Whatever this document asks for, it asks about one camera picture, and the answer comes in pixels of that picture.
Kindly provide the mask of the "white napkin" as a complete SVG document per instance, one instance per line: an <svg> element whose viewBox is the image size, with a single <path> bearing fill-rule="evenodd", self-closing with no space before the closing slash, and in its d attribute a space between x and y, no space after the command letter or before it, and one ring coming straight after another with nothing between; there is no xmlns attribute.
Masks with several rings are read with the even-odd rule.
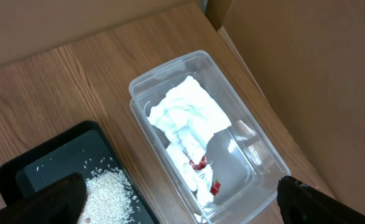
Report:
<svg viewBox="0 0 365 224"><path fill-rule="evenodd" d="M196 194L198 204L204 207L211 203L213 169L204 158L211 138L231 126L226 113L188 76L150 109L147 119L169 140L166 152L189 190Z"/></svg>

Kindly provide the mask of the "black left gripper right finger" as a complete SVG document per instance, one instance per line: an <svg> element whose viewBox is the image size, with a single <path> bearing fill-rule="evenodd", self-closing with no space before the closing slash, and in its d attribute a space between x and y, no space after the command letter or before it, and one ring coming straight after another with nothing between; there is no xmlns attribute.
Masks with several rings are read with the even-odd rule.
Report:
<svg viewBox="0 0 365 224"><path fill-rule="evenodd" d="M365 224L365 215L286 175L277 186L284 224Z"/></svg>

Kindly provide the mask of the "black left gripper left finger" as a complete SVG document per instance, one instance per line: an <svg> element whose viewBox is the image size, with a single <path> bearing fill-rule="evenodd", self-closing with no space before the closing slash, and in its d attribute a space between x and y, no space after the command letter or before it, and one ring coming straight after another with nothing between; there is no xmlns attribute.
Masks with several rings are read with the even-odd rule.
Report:
<svg viewBox="0 0 365 224"><path fill-rule="evenodd" d="M74 172L1 209L0 224L77 223L86 198L85 180Z"/></svg>

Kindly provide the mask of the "red snack wrapper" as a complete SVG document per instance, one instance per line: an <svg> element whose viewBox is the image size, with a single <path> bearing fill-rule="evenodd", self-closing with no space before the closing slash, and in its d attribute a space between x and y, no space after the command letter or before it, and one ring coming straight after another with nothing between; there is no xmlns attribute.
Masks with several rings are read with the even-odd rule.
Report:
<svg viewBox="0 0 365 224"><path fill-rule="evenodd" d="M190 160L189 164L192 166L193 170L195 170L195 171L201 171L206 166L211 165L211 163L209 163L207 161L206 156L203 156L201 161L198 164L195 164L192 160ZM216 196L219 193L220 186L221 186L221 184L219 183L218 179L215 176L213 176L212 182L211 182L211 188L210 188L210 192L213 196Z"/></svg>

